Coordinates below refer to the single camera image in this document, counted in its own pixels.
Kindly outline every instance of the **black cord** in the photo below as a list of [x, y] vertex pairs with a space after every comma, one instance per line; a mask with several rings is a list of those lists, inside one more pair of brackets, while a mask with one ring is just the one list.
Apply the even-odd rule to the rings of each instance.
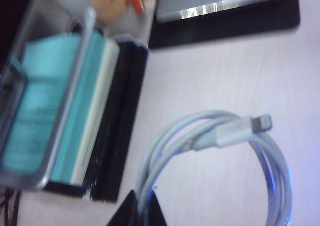
[[18, 191], [17, 194], [16, 194], [16, 198], [15, 198], [11, 226], [17, 226], [17, 224], [18, 224], [18, 213], [19, 213], [20, 197], [21, 197], [21, 192]]
[[9, 203], [10, 203], [10, 190], [5, 191], [5, 205], [4, 205], [4, 226], [9, 226]]
[[4, 226], [17, 226], [18, 224], [18, 212], [19, 212], [19, 204], [20, 204], [20, 197], [21, 192], [18, 191], [15, 197], [14, 209], [13, 209], [13, 216], [11, 224], [9, 223], [9, 206], [10, 206], [10, 199], [14, 195], [14, 190], [6, 189], [5, 191], [5, 199], [0, 204], [0, 208], [4, 206]]
[[5, 206], [6, 202], [8, 202], [11, 197], [14, 195], [14, 191], [13, 190], [6, 190], [4, 195], [1, 194], [2, 196], [5, 196], [4, 200], [0, 203], [0, 208], [2, 208], [3, 206]]

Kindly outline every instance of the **white cable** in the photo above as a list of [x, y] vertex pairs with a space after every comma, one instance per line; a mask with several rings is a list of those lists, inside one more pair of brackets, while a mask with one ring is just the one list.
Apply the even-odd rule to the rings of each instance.
[[[207, 119], [205, 123], [184, 134], [165, 149], [169, 141], [183, 128], [204, 119]], [[271, 126], [270, 116], [256, 119], [239, 118], [225, 111], [205, 111], [174, 122], [155, 138], [143, 159], [136, 187], [138, 214], [142, 217], [148, 211], [149, 196], [154, 182], [174, 155], [187, 150], [222, 148], [249, 141], [260, 160], [266, 178], [269, 198], [266, 225], [287, 225], [292, 210], [291, 180], [281, 150], [275, 141], [264, 133]]]

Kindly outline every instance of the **white desk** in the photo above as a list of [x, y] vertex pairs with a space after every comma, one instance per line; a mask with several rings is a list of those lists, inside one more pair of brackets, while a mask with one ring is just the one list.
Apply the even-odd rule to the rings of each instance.
[[[147, 2], [150, 16], [154, 2]], [[300, 2], [301, 24], [296, 30], [151, 51], [118, 203], [24, 192], [19, 225], [105, 226], [135, 187], [139, 162], [157, 132], [181, 116], [204, 109], [272, 115], [270, 134], [292, 172], [291, 225], [318, 225], [319, 0]], [[265, 225], [267, 188], [247, 144], [175, 157], [156, 186], [171, 226]]]

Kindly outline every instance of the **black object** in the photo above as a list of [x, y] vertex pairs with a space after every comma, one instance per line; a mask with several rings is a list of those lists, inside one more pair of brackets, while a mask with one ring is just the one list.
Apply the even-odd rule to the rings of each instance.
[[0, 72], [8, 59], [30, 0], [0, 0]]
[[120, 54], [105, 112], [82, 186], [49, 182], [46, 190], [93, 200], [116, 201], [142, 88], [148, 50], [119, 43]]
[[290, 29], [300, 24], [299, 0], [273, 0], [190, 19], [159, 23], [154, 16], [149, 47], [157, 49]]
[[[150, 198], [148, 222], [150, 226], [167, 226], [154, 192], [152, 192]], [[137, 216], [137, 199], [133, 190], [130, 191], [107, 226], [143, 226], [142, 219]]]

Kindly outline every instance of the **clear plastic holder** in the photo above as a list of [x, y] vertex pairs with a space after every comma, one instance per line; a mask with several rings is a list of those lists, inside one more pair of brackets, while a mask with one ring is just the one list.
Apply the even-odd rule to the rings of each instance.
[[[34, 172], [20, 172], [9, 170], [0, 164], [0, 184], [27, 190], [40, 190], [44, 188], [50, 180], [55, 160], [59, 151], [63, 133], [66, 128], [68, 117], [72, 108], [72, 103], [81, 77], [81, 72], [86, 59], [86, 54], [91, 41], [92, 33], [96, 22], [96, 13], [92, 7], [85, 12], [85, 21], [81, 32], [80, 44], [78, 46], [75, 61], [73, 63], [69, 80], [64, 90], [63, 98], [54, 121], [53, 129], [46, 146], [39, 168]], [[24, 90], [28, 85], [28, 77], [22, 65], [14, 55], [7, 64], [7, 73], [0, 81], [0, 94], [4, 94], [6, 87], [6, 77], [11, 78], [13, 87], [5, 102], [5, 107], [0, 108], [0, 159], [6, 147], [6, 141], [10, 135], [15, 122]]]

